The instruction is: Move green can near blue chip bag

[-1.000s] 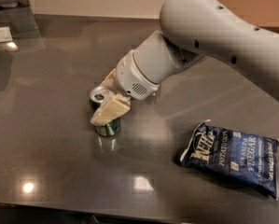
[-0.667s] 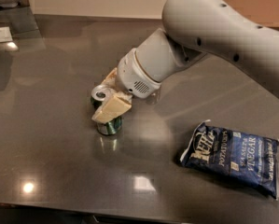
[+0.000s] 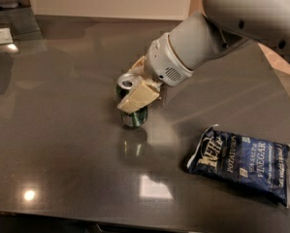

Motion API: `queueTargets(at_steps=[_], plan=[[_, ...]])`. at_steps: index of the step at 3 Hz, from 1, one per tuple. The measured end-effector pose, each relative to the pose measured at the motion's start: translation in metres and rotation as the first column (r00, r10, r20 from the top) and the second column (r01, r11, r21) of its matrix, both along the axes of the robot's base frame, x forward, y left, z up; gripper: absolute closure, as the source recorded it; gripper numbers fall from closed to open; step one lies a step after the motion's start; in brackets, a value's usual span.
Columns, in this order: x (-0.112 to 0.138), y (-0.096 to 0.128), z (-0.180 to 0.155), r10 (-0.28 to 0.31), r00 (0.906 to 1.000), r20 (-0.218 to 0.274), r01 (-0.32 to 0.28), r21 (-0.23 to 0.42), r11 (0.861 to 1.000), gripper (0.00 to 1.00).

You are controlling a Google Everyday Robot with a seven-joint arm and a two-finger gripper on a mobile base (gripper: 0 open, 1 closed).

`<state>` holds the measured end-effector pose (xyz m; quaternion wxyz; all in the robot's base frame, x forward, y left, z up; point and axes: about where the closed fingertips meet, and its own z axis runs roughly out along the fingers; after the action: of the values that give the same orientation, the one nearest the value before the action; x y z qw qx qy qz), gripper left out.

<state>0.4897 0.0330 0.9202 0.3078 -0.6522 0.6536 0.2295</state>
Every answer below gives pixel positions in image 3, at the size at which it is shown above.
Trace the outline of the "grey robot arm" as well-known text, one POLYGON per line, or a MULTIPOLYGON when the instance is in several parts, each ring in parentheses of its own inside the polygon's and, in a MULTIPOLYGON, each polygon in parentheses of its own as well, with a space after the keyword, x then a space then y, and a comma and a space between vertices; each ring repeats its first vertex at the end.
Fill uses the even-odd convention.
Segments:
POLYGON ((209 60, 248 40, 275 51, 290 64, 290 0, 202 0, 204 10, 154 40, 122 75, 129 92, 118 104, 127 114, 151 104, 162 84, 176 86, 209 60))

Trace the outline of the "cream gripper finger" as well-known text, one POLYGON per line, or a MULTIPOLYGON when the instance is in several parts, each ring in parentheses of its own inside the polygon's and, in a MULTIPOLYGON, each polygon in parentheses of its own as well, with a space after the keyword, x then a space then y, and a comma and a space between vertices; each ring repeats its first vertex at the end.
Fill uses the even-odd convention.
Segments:
POLYGON ((133 66, 128 70, 131 74, 136 74, 140 76, 145 75, 145 57, 141 56, 134 64, 133 66))
POLYGON ((159 95, 159 85, 154 86, 150 83, 140 82, 124 96, 117 107, 124 113, 132 114, 155 101, 159 95))

